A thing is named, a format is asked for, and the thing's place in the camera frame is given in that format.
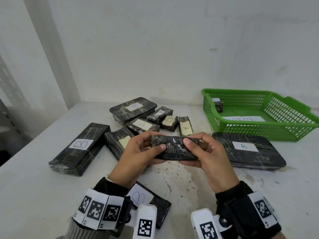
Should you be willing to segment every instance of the green plastic basket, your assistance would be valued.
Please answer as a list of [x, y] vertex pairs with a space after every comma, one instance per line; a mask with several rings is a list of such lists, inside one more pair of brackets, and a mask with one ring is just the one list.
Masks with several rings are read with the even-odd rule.
[[[233, 132], [266, 137], [271, 141], [297, 142], [314, 128], [319, 117], [310, 107], [293, 99], [265, 90], [202, 89], [203, 109], [214, 132]], [[218, 113], [212, 98], [224, 102]], [[265, 122], [232, 121], [222, 117], [260, 116]]]

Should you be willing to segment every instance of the white wall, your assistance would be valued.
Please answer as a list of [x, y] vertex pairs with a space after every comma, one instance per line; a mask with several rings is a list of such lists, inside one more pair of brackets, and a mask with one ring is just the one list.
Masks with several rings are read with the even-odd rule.
[[264, 89], [318, 107], [319, 0], [48, 0], [81, 100], [201, 104]]
[[34, 138], [68, 109], [23, 0], [0, 0], [0, 99]]

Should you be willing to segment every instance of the right hand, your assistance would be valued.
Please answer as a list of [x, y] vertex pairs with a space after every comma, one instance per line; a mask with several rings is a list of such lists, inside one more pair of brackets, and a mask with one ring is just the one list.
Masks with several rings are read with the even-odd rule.
[[198, 146], [187, 138], [183, 139], [185, 146], [199, 160], [180, 161], [181, 164], [203, 169], [208, 184], [215, 193], [229, 190], [239, 184], [239, 179], [221, 143], [205, 132], [200, 132], [189, 137], [203, 141], [200, 141], [200, 145]]

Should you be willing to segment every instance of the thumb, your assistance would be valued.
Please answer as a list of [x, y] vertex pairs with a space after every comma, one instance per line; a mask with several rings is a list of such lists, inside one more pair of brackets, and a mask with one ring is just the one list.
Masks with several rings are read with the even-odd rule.
[[200, 160], [207, 154], [204, 150], [201, 149], [200, 146], [193, 143], [190, 139], [184, 138], [183, 143], [185, 146], [193, 153], [195, 154]]
[[152, 147], [150, 149], [147, 149], [146, 151], [142, 152], [143, 157], [147, 160], [150, 160], [154, 158], [155, 156], [159, 155], [161, 152], [163, 152], [166, 149], [165, 144], [161, 144], [155, 147]]

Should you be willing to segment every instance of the table surface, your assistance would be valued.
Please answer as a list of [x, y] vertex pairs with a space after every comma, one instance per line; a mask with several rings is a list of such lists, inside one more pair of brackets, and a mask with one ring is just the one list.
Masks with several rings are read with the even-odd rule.
[[[54, 239], [66, 233], [86, 190], [107, 176], [117, 160], [104, 146], [82, 177], [53, 172], [48, 162], [91, 122], [108, 124], [112, 131], [121, 128], [109, 112], [117, 104], [78, 103], [0, 167], [1, 239]], [[174, 115], [189, 116], [194, 132], [213, 132], [201, 106], [165, 106]], [[267, 197], [287, 238], [319, 237], [318, 138], [315, 129], [297, 143], [272, 142], [287, 162], [276, 172], [235, 168], [240, 180]], [[201, 169], [168, 161], [149, 167], [138, 181], [172, 203], [155, 238], [194, 239], [191, 212], [216, 210], [214, 193]], [[125, 227], [121, 238], [130, 238], [131, 233]]]

